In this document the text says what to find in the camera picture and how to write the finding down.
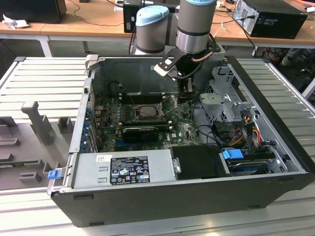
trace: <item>wooden desk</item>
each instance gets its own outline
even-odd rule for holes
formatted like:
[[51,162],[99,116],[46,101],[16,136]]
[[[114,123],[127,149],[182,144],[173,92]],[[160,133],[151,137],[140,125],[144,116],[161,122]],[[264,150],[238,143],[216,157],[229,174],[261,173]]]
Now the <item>wooden desk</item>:
[[[286,2],[299,8],[304,8],[303,4],[297,1],[286,0]],[[228,3],[226,5],[230,7],[235,6]],[[213,22],[232,20],[231,17],[225,17],[227,15],[226,13],[216,13]],[[236,22],[226,23],[223,26],[225,26],[227,30],[221,29],[217,33],[216,40],[218,43],[221,45],[252,46],[244,31]],[[219,28],[221,28],[221,24],[212,24],[211,34],[214,35]],[[251,41],[257,47],[315,48],[315,21],[306,20],[295,39],[251,37]]]
[[[105,0],[92,0],[90,3],[80,3],[79,0],[65,0],[67,12],[62,22],[57,25],[46,24],[41,29],[41,34],[46,35],[75,35],[75,36],[107,36],[130,37],[124,33],[123,12],[114,11],[114,5]],[[97,26],[84,22],[79,17],[92,24],[115,25]]]
[[1,33],[11,34],[40,34],[40,30],[44,27],[45,23],[29,23],[30,27],[10,29],[5,24],[0,24]]
[[[286,0],[287,2],[303,8],[303,4],[297,0]],[[114,5],[105,0],[92,0],[90,3],[79,3],[79,0],[65,0],[67,13],[60,24],[42,24],[32,23],[30,28],[25,29],[8,29],[0,24],[0,38],[14,39],[35,39],[40,41],[42,49],[46,57],[51,57],[49,48],[50,40],[69,40],[83,41],[85,51],[87,49],[87,41],[100,42],[129,42],[130,33],[124,33],[124,19],[122,12],[115,12]],[[100,25],[118,25],[118,26],[97,26],[84,22]],[[224,12],[216,12],[213,22],[222,22],[232,20]],[[227,30],[220,30],[216,36],[216,40],[221,45],[231,46],[252,46],[246,38],[243,30],[236,22],[224,24]],[[214,34],[220,24],[213,24],[211,33]],[[315,21],[307,20],[295,39],[275,39],[275,38],[251,38],[257,47],[283,47],[283,48],[314,48],[315,47]]]

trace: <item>floor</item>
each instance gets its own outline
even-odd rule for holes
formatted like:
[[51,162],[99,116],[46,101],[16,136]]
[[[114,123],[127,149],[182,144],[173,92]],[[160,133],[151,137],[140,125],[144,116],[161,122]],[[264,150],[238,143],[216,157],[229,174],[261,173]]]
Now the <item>floor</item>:
[[[44,53],[36,40],[7,39],[0,41],[0,78],[6,72],[16,56],[43,57]],[[90,54],[101,56],[126,56],[128,43],[121,42],[88,42]],[[79,41],[51,41],[51,51],[54,57],[86,57],[83,43]],[[251,47],[226,47],[227,55],[238,58],[252,58]]]

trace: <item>power cable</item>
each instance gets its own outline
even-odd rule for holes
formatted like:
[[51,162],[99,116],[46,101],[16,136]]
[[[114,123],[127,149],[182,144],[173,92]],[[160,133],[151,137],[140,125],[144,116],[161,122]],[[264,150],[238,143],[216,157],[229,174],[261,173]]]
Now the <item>power cable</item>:
[[100,24],[96,24],[96,23],[87,22],[87,21],[84,20],[81,16],[78,16],[78,15],[76,14],[77,11],[79,11],[79,10],[81,9],[81,7],[80,7],[78,4],[74,3],[72,0],[69,0],[69,1],[72,2],[74,5],[76,5],[76,6],[78,7],[78,9],[74,10],[74,12],[73,12],[74,16],[77,17],[77,18],[79,18],[79,19],[81,19],[82,21],[84,21],[84,22],[87,23],[87,24],[94,25],[94,26],[120,26],[120,25],[123,25],[123,24],[124,24],[124,23],[120,23],[120,24],[118,24],[118,25],[106,25],[106,24],[100,25]]
[[110,4],[113,4],[113,5],[117,6],[117,7],[123,7],[123,6],[121,6],[121,5],[118,5],[118,4],[116,4],[116,3],[111,2],[110,0],[106,0],[106,1],[108,1]]

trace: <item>blue tab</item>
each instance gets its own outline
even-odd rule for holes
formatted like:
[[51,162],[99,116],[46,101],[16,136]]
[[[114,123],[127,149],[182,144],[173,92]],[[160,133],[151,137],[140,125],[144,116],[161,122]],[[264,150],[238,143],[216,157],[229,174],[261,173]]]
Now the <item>blue tab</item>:
[[224,159],[243,159],[244,156],[240,149],[226,149],[222,152]]
[[48,179],[61,179],[61,170],[52,170],[48,172]]

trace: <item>blue latch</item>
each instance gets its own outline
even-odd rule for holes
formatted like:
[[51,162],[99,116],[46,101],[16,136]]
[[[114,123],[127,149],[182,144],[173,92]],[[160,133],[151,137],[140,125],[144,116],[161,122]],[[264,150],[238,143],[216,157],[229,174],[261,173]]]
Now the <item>blue latch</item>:
[[61,170],[52,170],[48,172],[48,179],[61,179]]
[[240,149],[226,149],[222,152],[224,159],[243,159],[244,156]]
[[86,115],[92,115],[92,109],[87,107],[87,110],[86,110]]

